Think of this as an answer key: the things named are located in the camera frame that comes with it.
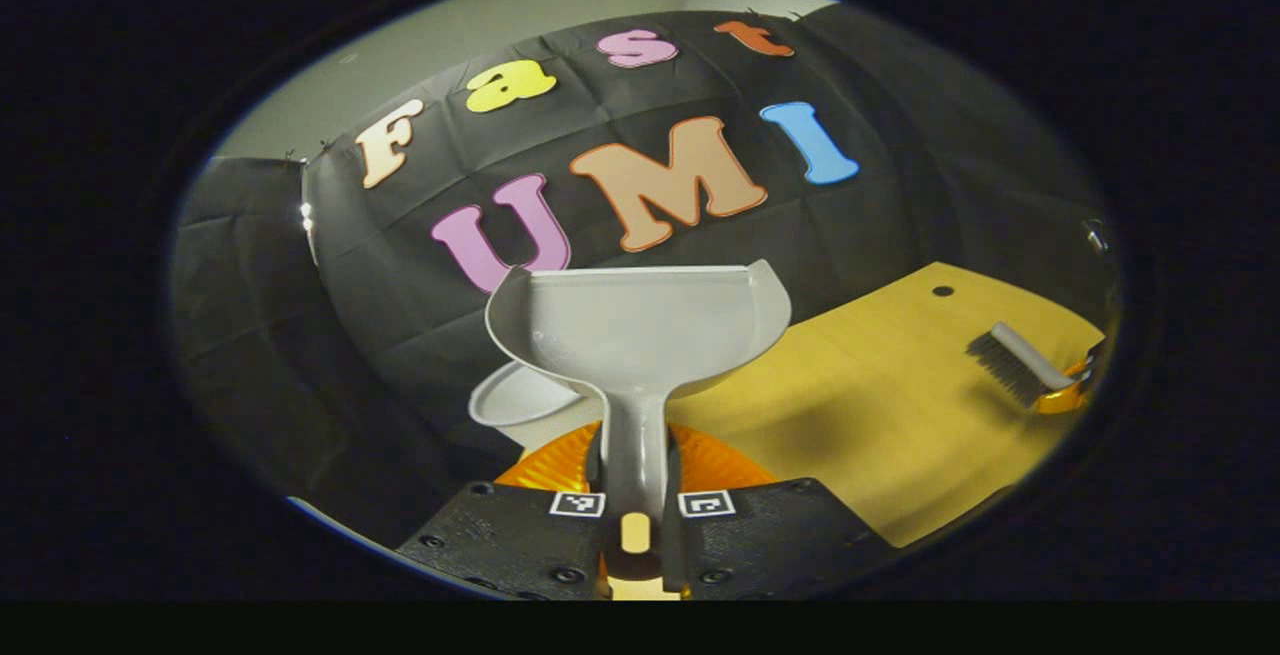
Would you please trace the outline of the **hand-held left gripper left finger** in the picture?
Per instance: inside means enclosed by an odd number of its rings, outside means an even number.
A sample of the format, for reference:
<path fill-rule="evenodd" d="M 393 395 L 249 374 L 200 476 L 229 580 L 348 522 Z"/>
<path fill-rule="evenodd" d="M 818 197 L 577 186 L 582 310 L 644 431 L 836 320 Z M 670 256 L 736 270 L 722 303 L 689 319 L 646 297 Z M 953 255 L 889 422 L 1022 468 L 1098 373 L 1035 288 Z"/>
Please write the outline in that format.
<path fill-rule="evenodd" d="M 524 455 L 497 478 L 472 481 L 397 553 L 434 574 L 502 597 L 605 600 L 605 496 L 593 491 L 596 422 Z"/>

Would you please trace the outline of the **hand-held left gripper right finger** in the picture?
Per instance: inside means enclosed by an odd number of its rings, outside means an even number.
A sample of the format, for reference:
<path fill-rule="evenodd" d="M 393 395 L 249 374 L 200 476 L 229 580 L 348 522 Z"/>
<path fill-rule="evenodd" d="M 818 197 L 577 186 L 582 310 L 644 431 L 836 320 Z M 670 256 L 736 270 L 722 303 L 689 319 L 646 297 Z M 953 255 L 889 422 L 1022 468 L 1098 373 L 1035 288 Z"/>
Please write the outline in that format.
<path fill-rule="evenodd" d="M 896 559 L 819 478 L 776 478 L 678 423 L 669 464 L 666 591 L 682 599 L 820 599 Z"/>

